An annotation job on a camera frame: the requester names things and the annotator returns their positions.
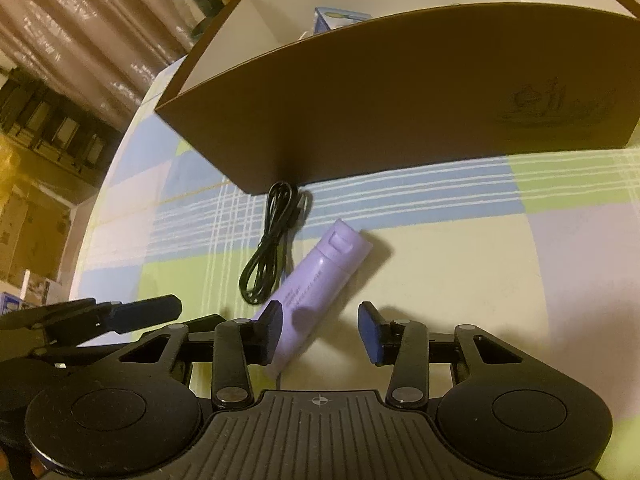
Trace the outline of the purple lotion tube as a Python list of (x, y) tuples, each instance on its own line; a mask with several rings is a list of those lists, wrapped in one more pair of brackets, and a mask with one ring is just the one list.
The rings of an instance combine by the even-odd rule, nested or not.
[(360, 232), (336, 220), (271, 298), (282, 306), (282, 330), (266, 376), (277, 378), (303, 350), (352, 274), (372, 249)]

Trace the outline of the blue white medicine box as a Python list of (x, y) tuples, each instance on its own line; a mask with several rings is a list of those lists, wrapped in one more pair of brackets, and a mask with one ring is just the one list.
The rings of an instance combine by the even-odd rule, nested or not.
[(312, 33), (314, 35), (323, 34), (334, 29), (370, 20), (370, 18), (371, 15), (367, 13), (317, 6), (314, 9)]

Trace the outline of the cardboard boxes stack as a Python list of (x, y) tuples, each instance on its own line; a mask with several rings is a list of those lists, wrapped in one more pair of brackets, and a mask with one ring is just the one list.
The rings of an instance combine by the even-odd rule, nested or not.
[(58, 272), (70, 230), (70, 210), (24, 169), (1, 141), (1, 289), (26, 306), (55, 302)]

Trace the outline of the checkered tablecloth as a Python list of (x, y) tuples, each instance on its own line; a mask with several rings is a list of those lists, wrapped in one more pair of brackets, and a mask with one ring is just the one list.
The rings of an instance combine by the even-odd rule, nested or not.
[[(238, 281), (265, 201), (238, 190), (142, 101), (107, 174), (72, 293), (173, 294), (186, 318), (250, 315)], [(335, 220), (373, 248), (285, 388), (384, 388), (368, 363), (361, 301), (448, 332), (472, 323), (602, 396), (623, 439), (639, 434), (639, 149), (509, 156), (314, 185), (299, 260)]]

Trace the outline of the dark wooden shelf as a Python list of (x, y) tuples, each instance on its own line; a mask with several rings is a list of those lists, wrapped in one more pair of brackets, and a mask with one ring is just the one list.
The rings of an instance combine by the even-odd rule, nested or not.
[(99, 191), (124, 134), (18, 67), (1, 71), (1, 139), (61, 202)]

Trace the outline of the brown cardboard storage box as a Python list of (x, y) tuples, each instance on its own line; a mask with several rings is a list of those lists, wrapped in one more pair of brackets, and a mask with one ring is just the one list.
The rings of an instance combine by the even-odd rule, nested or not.
[[(370, 20), (314, 35), (317, 6)], [(231, 0), (157, 114), (248, 194), (625, 146), (639, 0)]]

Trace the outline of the patterned brown curtain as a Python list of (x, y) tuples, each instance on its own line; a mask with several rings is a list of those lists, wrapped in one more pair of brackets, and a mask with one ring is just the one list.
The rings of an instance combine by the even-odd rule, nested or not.
[(118, 130), (192, 46), (170, 0), (1, 0), (2, 52)]

